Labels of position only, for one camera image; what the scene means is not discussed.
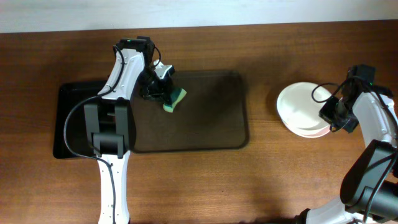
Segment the green yellow sponge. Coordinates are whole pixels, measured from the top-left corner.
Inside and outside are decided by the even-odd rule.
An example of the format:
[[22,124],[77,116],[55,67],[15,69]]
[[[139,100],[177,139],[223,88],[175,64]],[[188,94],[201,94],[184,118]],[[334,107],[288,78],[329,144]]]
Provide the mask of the green yellow sponge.
[[164,103],[163,109],[168,113],[173,113],[175,107],[184,99],[186,94],[187,92],[183,88],[175,88],[170,94],[171,103]]

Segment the white plate top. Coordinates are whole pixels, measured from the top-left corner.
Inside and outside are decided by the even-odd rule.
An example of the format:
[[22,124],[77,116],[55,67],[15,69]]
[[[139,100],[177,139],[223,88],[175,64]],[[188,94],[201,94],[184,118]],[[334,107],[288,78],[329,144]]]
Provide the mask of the white plate top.
[[330,125],[319,117],[324,103],[312,99],[317,84],[293,83],[285,87],[277,97],[277,112],[289,126],[304,130],[317,130]]

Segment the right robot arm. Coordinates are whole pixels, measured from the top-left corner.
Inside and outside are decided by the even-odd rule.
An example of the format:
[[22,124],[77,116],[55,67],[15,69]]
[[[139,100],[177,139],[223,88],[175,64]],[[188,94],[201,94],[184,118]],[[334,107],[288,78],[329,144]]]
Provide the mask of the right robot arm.
[[295,224],[385,223],[397,221],[397,116],[392,93],[378,86],[345,87],[341,99],[330,98],[320,116],[337,129],[360,126],[365,150],[345,175],[340,196],[306,209]]

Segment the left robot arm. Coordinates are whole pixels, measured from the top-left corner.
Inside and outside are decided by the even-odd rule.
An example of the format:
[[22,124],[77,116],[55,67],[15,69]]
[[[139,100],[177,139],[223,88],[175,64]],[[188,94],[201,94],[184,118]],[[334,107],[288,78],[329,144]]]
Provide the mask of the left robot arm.
[[150,37],[121,39],[113,47],[116,61],[108,81],[83,106],[88,144],[100,169],[100,223],[130,222],[127,164],[137,136],[131,107],[135,87],[140,97],[158,101],[169,113],[187,94],[172,82],[174,67],[152,59],[157,50]]

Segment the white plate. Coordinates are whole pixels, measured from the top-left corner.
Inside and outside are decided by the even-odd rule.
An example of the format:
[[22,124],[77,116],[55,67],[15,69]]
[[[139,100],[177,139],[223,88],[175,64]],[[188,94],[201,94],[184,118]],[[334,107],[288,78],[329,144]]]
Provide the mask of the white plate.
[[293,83],[285,87],[277,97],[277,112],[289,126],[304,130],[317,130],[330,125],[319,117],[324,103],[312,99],[317,84]]
[[283,124],[289,131],[303,138],[320,138],[330,132],[329,126],[317,130],[304,130],[289,126],[285,121],[283,121]]

